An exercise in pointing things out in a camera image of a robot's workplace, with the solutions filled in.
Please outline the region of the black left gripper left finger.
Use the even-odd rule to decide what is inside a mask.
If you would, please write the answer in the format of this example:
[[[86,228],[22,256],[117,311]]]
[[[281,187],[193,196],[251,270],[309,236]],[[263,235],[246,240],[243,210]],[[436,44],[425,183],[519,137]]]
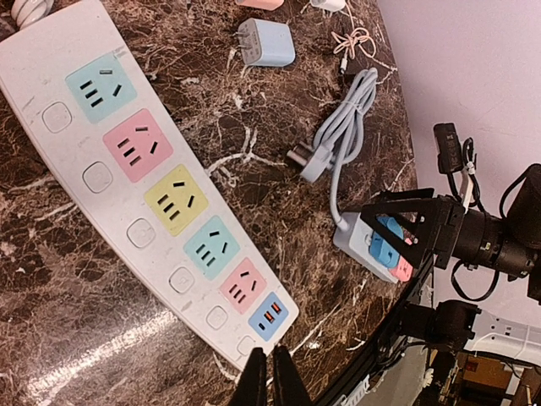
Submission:
[[[262,348],[253,348],[230,406],[266,406],[266,355]]]

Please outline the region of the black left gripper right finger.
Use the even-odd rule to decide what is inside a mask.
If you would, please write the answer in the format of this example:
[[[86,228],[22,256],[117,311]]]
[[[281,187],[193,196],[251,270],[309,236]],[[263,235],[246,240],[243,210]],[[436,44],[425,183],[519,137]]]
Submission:
[[[285,346],[276,346],[273,350],[273,388],[276,406],[313,405]]]

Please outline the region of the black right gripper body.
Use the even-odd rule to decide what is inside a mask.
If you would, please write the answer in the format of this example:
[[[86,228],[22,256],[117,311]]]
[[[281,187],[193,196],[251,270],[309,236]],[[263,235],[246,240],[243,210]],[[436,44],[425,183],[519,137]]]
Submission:
[[[417,246],[423,250],[421,263],[436,256],[434,264],[447,267],[465,217],[464,207],[448,196],[425,198],[418,210]]]

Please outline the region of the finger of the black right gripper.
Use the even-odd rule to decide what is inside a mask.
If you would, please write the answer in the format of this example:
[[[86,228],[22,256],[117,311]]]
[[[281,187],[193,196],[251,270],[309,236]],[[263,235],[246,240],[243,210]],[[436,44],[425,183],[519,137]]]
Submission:
[[[424,263],[430,224],[426,216],[433,215],[434,189],[423,188],[402,192],[381,192],[375,202],[364,205],[360,218],[382,239],[391,245],[414,268],[420,269]],[[400,226],[405,237],[412,241],[407,244],[383,224],[381,218],[392,218]]]

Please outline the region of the blue square adapter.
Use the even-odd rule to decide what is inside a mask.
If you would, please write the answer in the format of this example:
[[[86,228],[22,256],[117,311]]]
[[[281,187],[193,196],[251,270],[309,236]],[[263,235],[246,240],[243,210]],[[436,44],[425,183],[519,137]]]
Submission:
[[[388,230],[393,232],[398,238],[404,239],[404,232],[398,222],[392,217],[379,217],[378,221]],[[385,239],[378,233],[373,231],[369,253],[384,267],[393,267],[390,264],[390,252],[394,249]]]

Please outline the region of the grey-blue short power strip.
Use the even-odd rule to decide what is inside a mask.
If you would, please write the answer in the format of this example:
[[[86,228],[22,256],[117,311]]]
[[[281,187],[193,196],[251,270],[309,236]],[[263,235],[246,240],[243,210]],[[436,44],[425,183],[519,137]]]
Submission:
[[[382,266],[369,253],[374,230],[361,219],[358,212],[346,211],[342,217],[347,222],[348,228],[346,231],[340,228],[336,229],[333,237],[334,245],[379,279],[388,283],[396,283],[391,279],[388,268]]]

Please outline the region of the pink square adapter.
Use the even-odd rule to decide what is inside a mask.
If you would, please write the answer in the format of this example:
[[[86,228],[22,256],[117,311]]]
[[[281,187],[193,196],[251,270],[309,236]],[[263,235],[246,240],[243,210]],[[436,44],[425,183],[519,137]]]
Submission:
[[[388,268],[391,279],[394,282],[401,283],[410,281],[413,275],[412,265],[395,249],[391,250],[390,259],[390,264],[393,265],[393,267]]]

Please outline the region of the blue charger block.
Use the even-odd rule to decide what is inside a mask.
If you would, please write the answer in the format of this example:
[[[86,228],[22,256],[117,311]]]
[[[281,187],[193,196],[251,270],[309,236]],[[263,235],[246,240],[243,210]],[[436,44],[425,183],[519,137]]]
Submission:
[[[296,59],[287,24],[250,18],[239,25],[236,36],[247,66],[282,68]]]

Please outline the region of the pink charger block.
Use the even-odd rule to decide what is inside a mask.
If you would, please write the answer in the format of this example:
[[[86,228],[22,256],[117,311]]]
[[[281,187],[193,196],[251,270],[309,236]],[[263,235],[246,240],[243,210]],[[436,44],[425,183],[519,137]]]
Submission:
[[[236,0],[235,3],[243,7],[274,11],[284,3],[284,0]]]

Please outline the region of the long white power strip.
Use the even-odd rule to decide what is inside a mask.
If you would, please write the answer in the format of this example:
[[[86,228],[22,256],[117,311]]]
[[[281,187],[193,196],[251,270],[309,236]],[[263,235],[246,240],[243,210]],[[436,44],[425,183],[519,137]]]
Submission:
[[[57,181],[128,269],[242,369],[298,307],[98,1],[1,43],[1,90]]]

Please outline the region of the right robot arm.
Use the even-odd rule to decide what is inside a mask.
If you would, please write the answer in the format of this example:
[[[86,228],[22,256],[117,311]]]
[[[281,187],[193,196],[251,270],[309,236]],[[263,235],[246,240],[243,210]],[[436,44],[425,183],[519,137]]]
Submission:
[[[510,280],[527,278],[527,296],[540,299],[540,166],[529,166],[506,192],[518,192],[499,217],[466,209],[432,189],[385,192],[361,219],[409,264],[445,269],[451,258],[483,266]]]

